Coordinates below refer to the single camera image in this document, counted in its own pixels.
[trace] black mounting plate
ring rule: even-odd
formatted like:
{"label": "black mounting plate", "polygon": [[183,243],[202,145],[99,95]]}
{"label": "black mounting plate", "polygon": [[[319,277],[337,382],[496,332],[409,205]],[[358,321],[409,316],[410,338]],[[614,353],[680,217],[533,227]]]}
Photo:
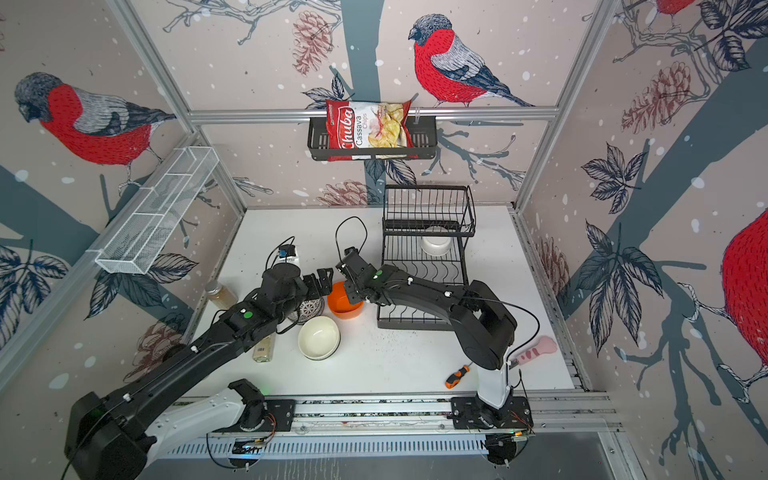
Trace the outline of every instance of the black mounting plate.
{"label": "black mounting plate", "polygon": [[[267,412],[274,415],[275,420],[277,420],[277,431],[290,432],[290,426],[293,424],[293,410],[296,408],[296,400],[266,399],[264,403],[266,404]],[[269,419],[265,420],[261,426],[256,430],[253,430],[253,432],[244,432],[243,430],[240,430],[238,424],[226,427],[225,429],[216,430],[216,433],[234,432],[242,433],[244,435],[254,432],[272,432],[272,422]]]}
{"label": "black mounting plate", "polygon": [[493,428],[528,430],[533,426],[531,406],[523,396],[509,396],[498,411],[484,404],[477,396],[451,398],[451,420],[456,430],[490,429],[481,418],[493,418]]}

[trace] gray floor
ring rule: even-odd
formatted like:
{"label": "gray floor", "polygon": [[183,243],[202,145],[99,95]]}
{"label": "gray floor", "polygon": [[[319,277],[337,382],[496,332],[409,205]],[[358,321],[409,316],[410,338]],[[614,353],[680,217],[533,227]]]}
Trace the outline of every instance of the gray floor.
{"label": "gray floor", "polygon": [[584,478],[612,480],[597,434],[545,433],[530,445],[509,468],[494,467],[485,456],[428,456],[326,458],[322,460],[263,460],[249,472],[227,471],[209,458],[158,460],[139,480],[565,480]]}

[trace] screwdriver handle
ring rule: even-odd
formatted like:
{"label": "screwdriver handle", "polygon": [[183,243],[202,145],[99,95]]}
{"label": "screwdriver handle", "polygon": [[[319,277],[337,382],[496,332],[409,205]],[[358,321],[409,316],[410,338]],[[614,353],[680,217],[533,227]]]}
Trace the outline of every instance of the screwdriver handle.
{"label": "screwdriver handle", "polygon": [[469,373],[469,365],[464,365],[462,368],[458,369],[458,372],[453,372],[450,377],[445,381],[445,387],[447,389],[452,389],[453,387],[457,386],[459,382],[462,381],[462,377]]}
{"label": "screwdriver handle", "polygon": [[558,344],[552,338],[548,336],[540,336],[536,344],[515,357],[515,361],[518,365],[522,365],[523,363],[530,362],[537,356],[544,355],[545,353],[555,353],[557,351]]}

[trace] table surface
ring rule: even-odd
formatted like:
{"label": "table surface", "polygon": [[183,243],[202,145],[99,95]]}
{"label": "table surface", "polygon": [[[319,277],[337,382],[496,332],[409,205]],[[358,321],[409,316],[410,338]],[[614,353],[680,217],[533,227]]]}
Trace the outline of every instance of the table surface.
{"label": "table surface", "polygon": [[[477,228],[469,239],[465,258],[468,279],[488,284],[500,300],[531,310],[541,321],[539,335],[554,339],[541,297],[520,240],[506,207],[477,207]],[[261,284],[266,254],[291,235],[303,274],[333,267],[339,257],[333,233],[347,217],[360,217],[368,228],[362,257],[377,265],[382,250],[382,211],[379,208],[337,208],[296,210],[248,210],[222,267],[219,280],[243,298]],[[344,250],[362,243],[364,233],[356,220],[339,231]],[[335,271],[334,281],[342,280]],[[208,303],[197,327],[197,338],[210,326],[215,305]],[[536,324],[527,313],[509,308],[518,321],[512,348],[533,335]],[[380,329],[376,306],[366,304],[354,319],[337,319],[326,308],[323,315],[334,318],[341,331],[341,343],[328,359],[316,362],[299,351],[300,327],[278,335],[271,362],[257,363],[249,351],[228,362],[193,387],[185,396],[210,396],[230,382],[248,379],[265,395],[346,395],[447,392],[445,379],[469,362],[453,332]],[[573,383],[558,350],[522,366],[526,389],[572,389]],[[517,382],[517,368],[510,372]],[[476,369],[451,393],[477,390]]]}

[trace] white bowl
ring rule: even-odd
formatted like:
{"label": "white bowl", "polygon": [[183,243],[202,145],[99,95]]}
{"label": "white bowl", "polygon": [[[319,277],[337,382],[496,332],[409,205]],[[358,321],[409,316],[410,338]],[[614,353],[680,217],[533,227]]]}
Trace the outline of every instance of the white bowl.
{"label": "white bowl", "polygon": [[[427,232],[448,232],[443,227],[430,227]],[[432,257],[442,257],[451,249],[451,237],[422,237],[422,250]]]}
{"label": "white bowl", "polygon": [[336,322],[328,316],[316,316],[308,320],[299,331],[299,350],[310,360],[330,357],[341,342]]}

